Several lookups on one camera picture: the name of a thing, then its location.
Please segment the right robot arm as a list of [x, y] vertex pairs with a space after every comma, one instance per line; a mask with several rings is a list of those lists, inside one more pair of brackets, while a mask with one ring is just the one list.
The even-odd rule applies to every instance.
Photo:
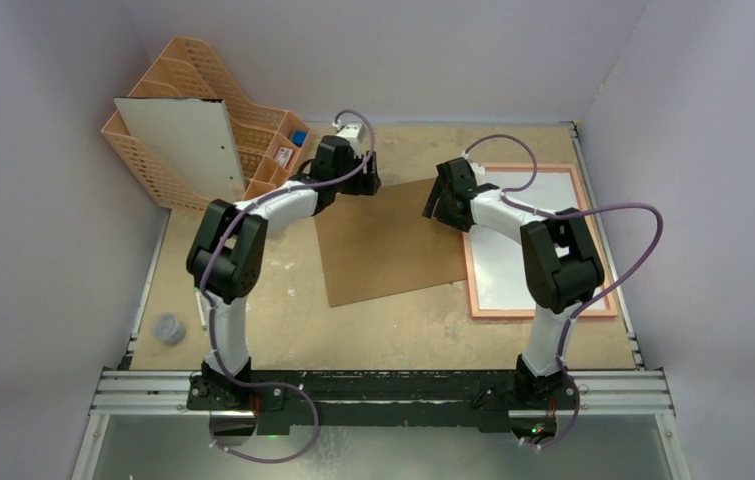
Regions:
[[479, 226], [518, 244], [535, 313], [531, 336], [514, 373], [517, 399], [537, 407], [565, 382], [569, 330], [605, 281], [601, 256], [575, 208], [550, 212], [514, 200], [506, 190], [480, 183], [467, 159], [439, 164], [423, 216], [462, 232]]

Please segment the pink picture frame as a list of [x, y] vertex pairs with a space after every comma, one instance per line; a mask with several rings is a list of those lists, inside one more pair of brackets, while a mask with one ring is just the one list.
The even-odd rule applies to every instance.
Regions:
[[532, 319], [541, 309], [614, 317], [603, 251], [584, 211], [586, 192], [573, 165], [490, 164], [469, 208], [463, 235], [470, 315]]

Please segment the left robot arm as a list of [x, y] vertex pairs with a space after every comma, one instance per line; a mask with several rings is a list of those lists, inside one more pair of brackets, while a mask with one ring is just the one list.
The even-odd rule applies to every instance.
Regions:
[[289, 225], [320, 214], [338, 195], [373, 196], [381, 186], [373, 150], [324, 136], [313, 159], [280, 186], [246, 201], [208, 204], [186, 259], [203, 298], [210, 351], [201, 365], [200, 390], [212, 390], [225, 408], [250, 399], [246, 303], [258, 283], [266, 240]]

